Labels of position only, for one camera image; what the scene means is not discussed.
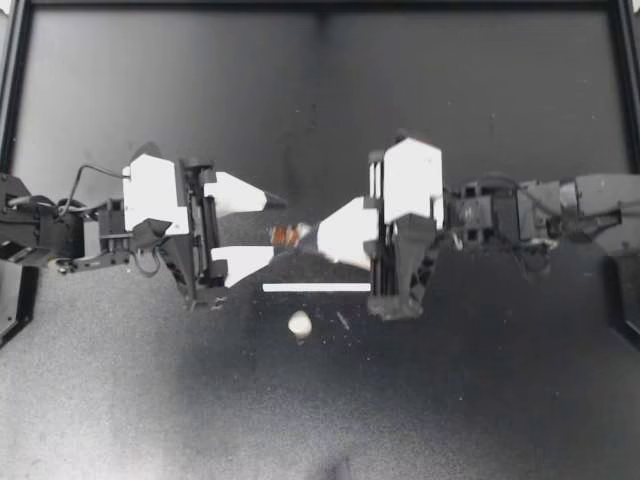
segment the black table surface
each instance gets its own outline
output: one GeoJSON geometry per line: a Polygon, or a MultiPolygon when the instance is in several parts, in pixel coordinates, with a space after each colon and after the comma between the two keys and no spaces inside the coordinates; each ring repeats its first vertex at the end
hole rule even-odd
{"type": "MultiPolygon", "coordinates": [[[[14,172],[62,197],[81,163],[121,168],[147,141],[212,156],[290,202],[222,222],[248,245],[364,192],[399,127],[443,149],[450,185],[634,171],[607,28],[589,11],[46,10],[14,172]]],[[[120,191],[88,174],[79,198],[120,191]]],[[[185,312],[166,269],[45,271],[0,350],[0,478],[328,479],[346,459],[354,479],[637,479],[640,351],[611,326],[603,265],[564,245],[528,281],[508,256],[444,252],[424,317],[390,324],[361,295],[260,291],[366,279],[302,256],[215,313],[185,312]]]]}

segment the white stick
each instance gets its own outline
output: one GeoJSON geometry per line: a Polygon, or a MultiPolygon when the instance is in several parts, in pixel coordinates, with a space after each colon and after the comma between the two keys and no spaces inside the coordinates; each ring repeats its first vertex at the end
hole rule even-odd
{"type": "Polygon", "coordinates": [[[265,292],[370,292],[368,283],[263,283],[265,292]]]}

